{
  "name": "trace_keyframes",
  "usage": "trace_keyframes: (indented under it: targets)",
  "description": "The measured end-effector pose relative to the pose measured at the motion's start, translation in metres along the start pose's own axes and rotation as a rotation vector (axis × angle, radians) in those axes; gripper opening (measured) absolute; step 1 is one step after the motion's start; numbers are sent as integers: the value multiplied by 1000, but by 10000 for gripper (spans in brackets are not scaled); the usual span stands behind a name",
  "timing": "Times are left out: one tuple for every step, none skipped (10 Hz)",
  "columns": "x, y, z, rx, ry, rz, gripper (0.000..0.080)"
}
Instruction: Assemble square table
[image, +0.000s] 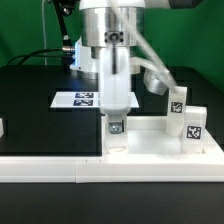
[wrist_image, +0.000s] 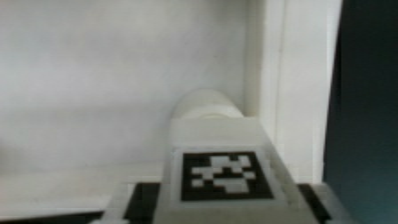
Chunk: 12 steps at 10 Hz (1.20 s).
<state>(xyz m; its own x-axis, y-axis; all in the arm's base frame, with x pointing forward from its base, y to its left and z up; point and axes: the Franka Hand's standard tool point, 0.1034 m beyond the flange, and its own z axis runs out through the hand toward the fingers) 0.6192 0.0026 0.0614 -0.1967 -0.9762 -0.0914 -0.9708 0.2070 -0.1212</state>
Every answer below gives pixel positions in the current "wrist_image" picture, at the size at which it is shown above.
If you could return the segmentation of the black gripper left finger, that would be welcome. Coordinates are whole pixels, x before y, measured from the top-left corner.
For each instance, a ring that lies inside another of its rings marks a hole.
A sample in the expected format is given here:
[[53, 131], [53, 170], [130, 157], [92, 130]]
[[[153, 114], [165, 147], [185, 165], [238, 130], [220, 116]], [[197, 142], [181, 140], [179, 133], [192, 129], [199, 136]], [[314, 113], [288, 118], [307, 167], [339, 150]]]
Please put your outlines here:
[[99, 218], [99, 224], [153, 224], [158, 182], [123, 183]]

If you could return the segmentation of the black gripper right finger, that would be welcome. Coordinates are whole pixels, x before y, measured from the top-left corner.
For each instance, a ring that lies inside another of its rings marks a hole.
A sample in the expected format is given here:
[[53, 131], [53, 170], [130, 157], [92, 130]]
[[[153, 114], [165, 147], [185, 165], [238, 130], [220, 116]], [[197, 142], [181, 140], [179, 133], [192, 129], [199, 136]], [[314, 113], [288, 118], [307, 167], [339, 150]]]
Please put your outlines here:
[[316, 224], [355, 224], [339, 198], [325, 183], [298, 184], [298, 190], [316, 218]]

